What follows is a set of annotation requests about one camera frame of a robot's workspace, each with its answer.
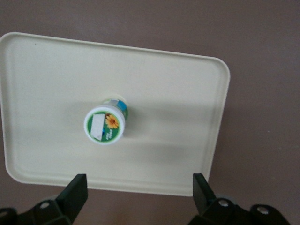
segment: cream plastic tray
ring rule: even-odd
[[[0,39],[6,168],[19,182],[192,195],[209,177],[230,73],[212,57],[8,33]],[[124,136],[102,146],[83,129],[105,99],[129,108]]]

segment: brown table surface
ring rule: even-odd
[[[300,224],[300,1],[0,0],[0,36],[12,31],[224,60],[231,82],[209,184]],[[13,180],[0,148],[0,208],[22,212],[63,189]],[[196,213],[191,197],[90,189],[74,224],[185,225]]]

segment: green label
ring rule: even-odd
[[[114,114],[99,111],[88,119],[89,135],[97,142],[111,142],[119,133],[120,122]]]

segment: jar lid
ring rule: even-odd
[[[118,141],[125,129],[125,117],[115,106],[101,105],[85,117],[84,131],[93,142],[109,145]]]

